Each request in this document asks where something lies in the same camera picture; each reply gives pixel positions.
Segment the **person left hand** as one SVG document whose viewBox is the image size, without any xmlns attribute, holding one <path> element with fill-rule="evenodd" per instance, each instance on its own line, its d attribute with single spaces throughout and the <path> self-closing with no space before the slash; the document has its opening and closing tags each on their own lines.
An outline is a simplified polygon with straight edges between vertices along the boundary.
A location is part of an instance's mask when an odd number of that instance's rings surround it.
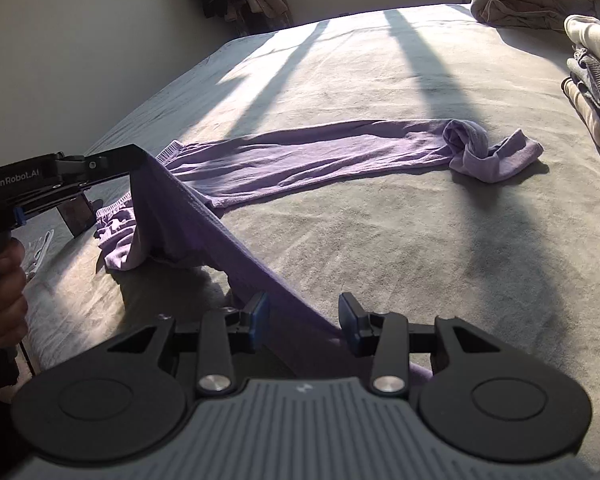
<svg viewBox="0 0 600 480">
<path fill-rule="evenodd" d="M 0 348 L 13 347 L 27 335 L 28 303 L 23 289 L 27 277 L 21 263 L 24 248 L 11 238 L 0 253 Z"/>
</svg>

